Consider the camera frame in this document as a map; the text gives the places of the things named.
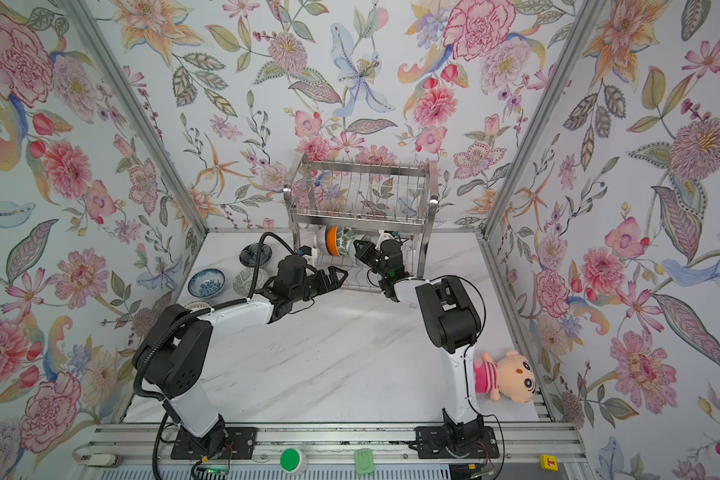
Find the green leaf pattern bowl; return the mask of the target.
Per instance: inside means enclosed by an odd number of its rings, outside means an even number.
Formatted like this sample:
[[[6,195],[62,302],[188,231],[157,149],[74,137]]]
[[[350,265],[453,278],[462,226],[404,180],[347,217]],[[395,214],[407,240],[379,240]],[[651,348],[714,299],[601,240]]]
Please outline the green leaf pattern bowl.
[[[354,256],[353,242],[357,232],[350,227],[338,227],[336,233],[336,246],[340,257],[352,258]]]

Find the white bowl orange outside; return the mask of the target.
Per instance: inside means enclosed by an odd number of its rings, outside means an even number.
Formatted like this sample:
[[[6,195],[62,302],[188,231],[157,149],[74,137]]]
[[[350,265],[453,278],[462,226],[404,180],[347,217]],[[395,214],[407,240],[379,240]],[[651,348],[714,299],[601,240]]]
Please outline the white bowl orange outside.
[[[338,228],[336,226],[330,226],[325,231],[325,243],[326,249],[331,256],[340,257],[338,249]]]

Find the grey striped bowl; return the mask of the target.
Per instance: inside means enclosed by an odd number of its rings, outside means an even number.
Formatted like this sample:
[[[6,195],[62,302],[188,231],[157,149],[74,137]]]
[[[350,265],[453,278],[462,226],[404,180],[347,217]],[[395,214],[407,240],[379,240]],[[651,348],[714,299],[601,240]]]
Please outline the grey striped bowl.
[[[326,243],[326,226],[319,226],[314,238],[314,246],[318,250],[320,255],[328,255],[327,243]]]

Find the stainless steel dish rack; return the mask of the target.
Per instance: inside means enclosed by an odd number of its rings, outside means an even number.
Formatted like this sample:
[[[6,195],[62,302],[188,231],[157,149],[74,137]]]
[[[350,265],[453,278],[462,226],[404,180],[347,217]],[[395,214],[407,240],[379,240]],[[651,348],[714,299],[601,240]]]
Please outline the stainless steel dish rack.
[[[374,244],[381,231],[397,232],[406,269],[415,277],[425,276],[440,207],[434,161],[376,165],[313,162],[302,156],[286,173],[283,195],[293,245],[312,247],[319,267],[348,270],[347,288],[376,292],[378,276],[353,257],[320,255],[314,246],[319,226],[350,227]]]

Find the pale green bowl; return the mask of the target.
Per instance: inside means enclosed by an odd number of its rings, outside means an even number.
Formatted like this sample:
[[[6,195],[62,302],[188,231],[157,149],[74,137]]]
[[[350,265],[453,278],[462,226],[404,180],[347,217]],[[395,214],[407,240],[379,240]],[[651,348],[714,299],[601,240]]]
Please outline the pale green bowl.
[[[366,245],[367,240],[364,237],[357,237],[352,242],[352,252],[353,252],[353,258],[355,260],[360,260],[362,255],[367,249]]]

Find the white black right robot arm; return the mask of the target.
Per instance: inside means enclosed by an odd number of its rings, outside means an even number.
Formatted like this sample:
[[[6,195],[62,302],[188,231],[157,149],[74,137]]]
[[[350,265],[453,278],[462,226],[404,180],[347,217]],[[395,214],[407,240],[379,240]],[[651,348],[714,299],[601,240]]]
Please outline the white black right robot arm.
[[[482,440],[484,417],[477,411],[476,380],[471,373],[473,347],[483,322],[459,276],[421,279],[405,269],[401,243],[385,239],[379,244],[355,240],[355,258],[378,276],[384,295],[419,307],[427,336],[439,350],[447,393],[443,409],[447,449],[464,457]]]

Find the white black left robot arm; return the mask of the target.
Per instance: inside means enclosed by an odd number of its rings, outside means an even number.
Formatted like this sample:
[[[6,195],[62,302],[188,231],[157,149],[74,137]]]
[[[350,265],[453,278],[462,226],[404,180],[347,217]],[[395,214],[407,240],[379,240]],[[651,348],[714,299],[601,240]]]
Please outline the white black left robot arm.
[[[276,275],[258,287],[268,238],[287,255],[277,264]],[[213,336],[272,324],[291,314],[296,303],[340,289],[348,276],[333,265],[317,269],[306,246],[294,249],[275,233],[262,234],[249,292],[242,298],[200,310],[172,304],[162,311],[132,359],[134,394],[157,401],[194,450],[206,456],[222,452],[230,444],[226,422],[199,384]]]

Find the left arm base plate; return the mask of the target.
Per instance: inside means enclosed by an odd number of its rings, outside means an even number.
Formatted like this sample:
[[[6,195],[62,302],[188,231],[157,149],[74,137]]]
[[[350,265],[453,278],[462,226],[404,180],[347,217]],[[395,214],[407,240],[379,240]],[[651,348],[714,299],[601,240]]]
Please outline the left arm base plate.
[[[204,437],[195,437],[185,428],[178,432],[171,460],[231,459],[251,460],[258,429],[255,427],[216,428]]]

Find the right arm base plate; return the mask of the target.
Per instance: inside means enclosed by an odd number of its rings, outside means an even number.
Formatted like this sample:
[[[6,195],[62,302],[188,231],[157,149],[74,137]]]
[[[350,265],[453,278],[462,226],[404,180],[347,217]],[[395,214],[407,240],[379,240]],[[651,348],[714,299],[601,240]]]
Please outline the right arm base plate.
[[[445,425],[418,426],[414,429],[414,436],[409,447],[417,453],[419,459],[494,460],[501,456],[499,442],[491,427],[483,427],[480,432],[458,438]]]

